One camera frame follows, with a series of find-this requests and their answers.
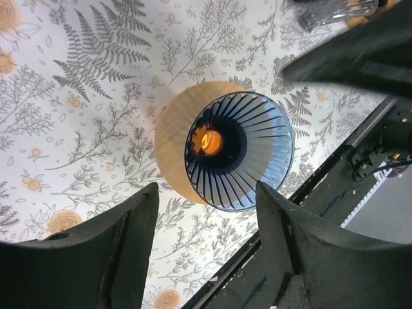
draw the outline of clear glass cup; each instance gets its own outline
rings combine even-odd
[[[313,0],[301,7],[297,20],[304,30],[312,32],[325,24],[372,15],[378,3],[379,0]]]

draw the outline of black cable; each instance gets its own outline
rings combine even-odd
[[[392,164],[387,164],[387,165],[385,165],[385,166],[378,167],[377,169],[374,169],[372,172],[370,172],[370,173],[367,174],[365,177],[363,177],[361,180],[356,180],[356,179],[355,179],[355,175],[356,175],[357,172],[354,172],[354,173],[352,174],[352,179],[353,179],[354,182],[361,182],[361,181],[363,181],[365,178],[367,178],[367,177],[375,174],[376,172],[380,172],[380,171],[383,171],[383,170],[385,170],[385,169],[392,169],[392,168],[394,168],[394,167],[405,166],[405,165],[412,165],[412,160],[402,161],[402,162],[397,162],[397,163],[392,163]]]

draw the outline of table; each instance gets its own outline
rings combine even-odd
[[[295,132],[293,193],[382,96],[290,84],[281,68],[345,31],[305,34],[282,1],[0,0],[0,235],[43,239],[161,187],[142,308],[182,306],[257,229],[179,197],[156,167],[156,122],[179,92],[227,80],[275,99]]]

